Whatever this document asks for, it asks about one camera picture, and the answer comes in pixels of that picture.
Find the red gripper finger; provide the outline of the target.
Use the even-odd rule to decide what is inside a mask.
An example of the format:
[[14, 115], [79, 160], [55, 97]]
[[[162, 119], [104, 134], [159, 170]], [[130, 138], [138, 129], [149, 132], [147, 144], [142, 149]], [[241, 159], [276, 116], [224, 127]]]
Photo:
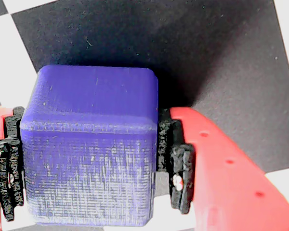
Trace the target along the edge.
[[197, 231], [289, 231], [289, 203], [213, 122], [189, 107], [158, 118], [158, 171], [171, 206], [194, 210]]
[[0, 106], [0, 231], [1, 216], [14, 221], [14, 209], [24, 205], [23, 150], [20, 122], [24, 107]]

